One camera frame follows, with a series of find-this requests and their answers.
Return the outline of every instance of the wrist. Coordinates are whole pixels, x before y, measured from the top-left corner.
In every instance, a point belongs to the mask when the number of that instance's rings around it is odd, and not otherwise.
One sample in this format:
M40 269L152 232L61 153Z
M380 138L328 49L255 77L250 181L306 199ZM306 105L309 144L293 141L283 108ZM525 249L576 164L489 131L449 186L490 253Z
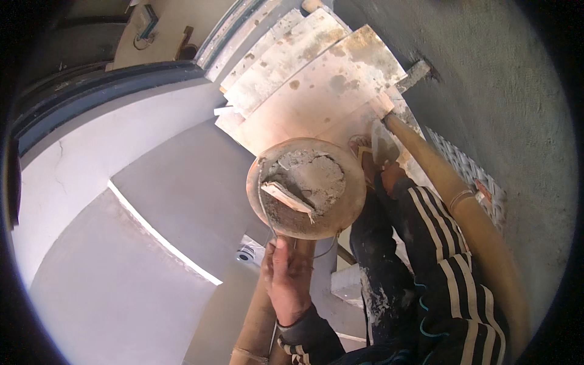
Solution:
M298 307L295 310L287 310L287 311L280 311L276 312L276 318L278 319L278 324L282 327L290 327L296 324L299 320L304 317L306 312L312 306L312 300L310 297L308 301L303 303L302 306Z

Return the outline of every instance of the white wall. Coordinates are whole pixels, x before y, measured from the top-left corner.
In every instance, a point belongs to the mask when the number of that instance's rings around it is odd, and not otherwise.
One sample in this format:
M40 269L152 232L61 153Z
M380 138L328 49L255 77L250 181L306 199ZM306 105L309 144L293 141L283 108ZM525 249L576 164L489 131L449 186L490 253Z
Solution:
M12 233L25 287L53 242L111 176L213 117L213 108L223 102L217 87L200 79L138 92L74 118L28 152L20 224Z
M29 294L73 365L179 365L215 288L106 190L52 245Z
M264 244L268 229L245 192L255 157L213 122L164 142L112 181L174 247L224 281L243 235Z
M227 365L244 325L259 267L235 259L203 312L183 365Z

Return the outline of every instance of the wooden plank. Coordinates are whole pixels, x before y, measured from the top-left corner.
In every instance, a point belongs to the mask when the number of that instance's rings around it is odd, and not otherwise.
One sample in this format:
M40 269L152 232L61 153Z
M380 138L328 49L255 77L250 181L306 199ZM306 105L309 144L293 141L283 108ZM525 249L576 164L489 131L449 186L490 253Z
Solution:
M319 140L334 143L343 150L351 152L349 139L354 135L371 135L373 123L381 120L393 108L390 100L381 101L382 94L377 95L372 100L361 105L343 120L331 125L328 129L314 137Z
M263 1L265 0L236 0L201 45L196 56L197 66L207 69L208 65L215 60L223 42L227 41L229 33L236 29L239 26L238 23L249 16Z
M345 128L336 124L405 75L365 25L293 76L231 136L257 155L290 138L316 137L332 126Z
M318 9L259 57L225 98L248 118L296 72L347 34L330 14Z
M278 199L287 207L295 211L300 211L302 213L308 214L310 222L314 223L314 220L312 220L312 214L314 212L314 209L312 209L311 206L300 200L300 198L290 193L290 191L288 191L288 189L282 186L282 184L280 184L279 182L275 181L266 182L262 184L261 188L263 191L270 194L274 198Z
M336 254L337 256L345 260L345 262L348 263L349 265L355 265L357 263L355 257L341 245L336 246Z
M256 42L256 44L253 45L241 61L235 65L231 72L221 82L221 86L225 90L231 89L241 75L249 70L251 65L255 63L255 60L261 57L261 55L274 45L275 42L280 40L284 36L284 33L299 24L303 19L304 17L298 9L292 9L288 14L284 15Z
M245 122L245 118L243 118L241 114L231 113L220 115L215 121L215 125L222 129L223 132L231 135L243 122Z
M227 41L213 63L208 66L208 71L205 75L208 80L215 82L227 62L233 57L234 53L247 39L249 34L272 10L274 10L277 5L280 5L280 3L281 0L268 0L259 9L254 11L249 18L247 18L237 32L235 32L235 34L233 34L233 36Z

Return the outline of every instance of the bamboo pole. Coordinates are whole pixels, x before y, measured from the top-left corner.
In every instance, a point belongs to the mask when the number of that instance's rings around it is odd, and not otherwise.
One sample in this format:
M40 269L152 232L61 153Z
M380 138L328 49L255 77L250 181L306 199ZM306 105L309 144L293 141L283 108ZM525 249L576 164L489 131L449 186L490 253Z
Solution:
M298 239L296 251L309 257L314 256L316 241ZM288 365L291 362L290 355L276 343L279 334L274 337L272 351L272 334L276 324L276 313L266 291L265 277L260 274L258 284L249 304L248 313L245 315L244 325L235 343L229 365Z
M509 323L515 361L529 342L530 324L527 294L513 254L456 171L397 116L390 114L385 122L426 172L481 264L487 286Z
M317 243L316 241L309 241L307 239L296 240L296 251L311 258L309 262L309 265L311 267L316 243ZM281 334L280 330L277 329L276 335L274 336L274 342L272 343L272 351L270 352L270 360L268 362L268 365L290 365L292 363L292 357L288 355L280 346L278 346L277 341L280 334Z
M270 343L276 323L276 313L266 291L263 274L253 292L244 326L235 343L229 365L265 365L270 356Z

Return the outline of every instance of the wooden tile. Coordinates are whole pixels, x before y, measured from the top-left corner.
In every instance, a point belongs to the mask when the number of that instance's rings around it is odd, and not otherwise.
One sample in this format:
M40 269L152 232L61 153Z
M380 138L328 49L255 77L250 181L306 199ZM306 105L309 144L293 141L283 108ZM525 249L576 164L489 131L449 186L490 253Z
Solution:
M254 11L246 21L244 21L235 34L233 34L227 43L223 46L223 49L217 58L213 61L212 64L208 66L208 70L205 75L207 79L215 82L219 74L223 71L223 68L227 62L231 59L231 57L233 57L237 49L247 39L250 33L265 19L267 15L269 15L274 10L274 8L280 5L280 3L281 0L266 1L260 8Z
M290 78L231 135L257 155L290 138L333 134L333 126L345 128L337 124L405 75L381 39L363 26ZM381 114L379 108L373 115Z
M284 34L299 24L304 17L300 14L298 9L292 9L288 14L284 15L276 24L267 31L247 54L235 65L231 72L221 82L221 86L229 90L233 84L239 80L249 68L264 54L274 43L279 41Z
M318 9L259 57L225 98L248 118L296 72L347 34L329 13Z

